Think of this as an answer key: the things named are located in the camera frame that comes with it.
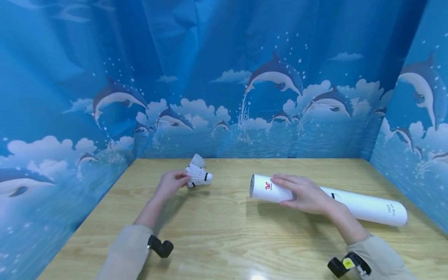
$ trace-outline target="hand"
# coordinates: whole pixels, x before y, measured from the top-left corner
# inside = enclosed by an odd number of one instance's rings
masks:
[[[275,174],[271,181],[297,195],[296,200],[281,202],[282,206],[289,206],[310,214],[328,215],[340,204],[306,177]]]
[[[188,184],[191,177],[188,176],[185,170],[168,171],[160,179],[160,183],[155,190],[153,199],[165,203],[170,199],[178,189]]]

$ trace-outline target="yellow sticker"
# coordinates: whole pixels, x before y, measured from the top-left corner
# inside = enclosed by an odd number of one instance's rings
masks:
[[[356,267],[350,258],[343,259],[342,264],[344,265],[345,269],[351,269],[351,268]]]

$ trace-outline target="right hand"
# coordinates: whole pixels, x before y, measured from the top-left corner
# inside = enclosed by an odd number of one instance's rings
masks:
[[[328,215],[341,204],[306,177],[274,174],[271,181],[293,191],[297,196],[296,200],[281,202],[282,206],[289,206],[310,214]]]

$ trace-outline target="black clip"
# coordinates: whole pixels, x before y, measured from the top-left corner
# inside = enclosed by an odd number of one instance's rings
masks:
[[[332,258],[327,267],[336,278],[341,278],[352,268],[356,268],[361,276],[370,275],[372,272],[370,266],[360,256],[353,252],[348,253],[342,261],[337,258]]]
[[[174,245],[168,240],[162,244],[156,236],[151,235],[148,239],[148,249],[154,250],[161,258],[167,258],[174,249]]]

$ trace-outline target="left hand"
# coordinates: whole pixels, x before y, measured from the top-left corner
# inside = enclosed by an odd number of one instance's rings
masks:
[[[165,203],[178,189],[188,184],[191,177],[185,170],[168,171],[160,179],[160,183],[155,190],[153,198]]]

